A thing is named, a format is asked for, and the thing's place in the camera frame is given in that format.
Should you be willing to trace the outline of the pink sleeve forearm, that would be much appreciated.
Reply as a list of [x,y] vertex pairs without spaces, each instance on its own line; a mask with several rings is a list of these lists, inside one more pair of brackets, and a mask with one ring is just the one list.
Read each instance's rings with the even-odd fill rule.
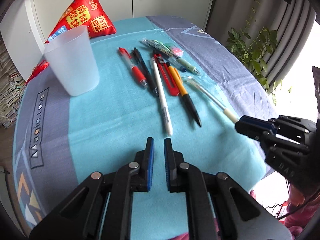
[[274,191],[251,190],[249,193],[271,215],[278,218],[296,239],[319,208],[319,191],[312,195],[304,195],[293,184],[289,185],[287,199],[273,199]]

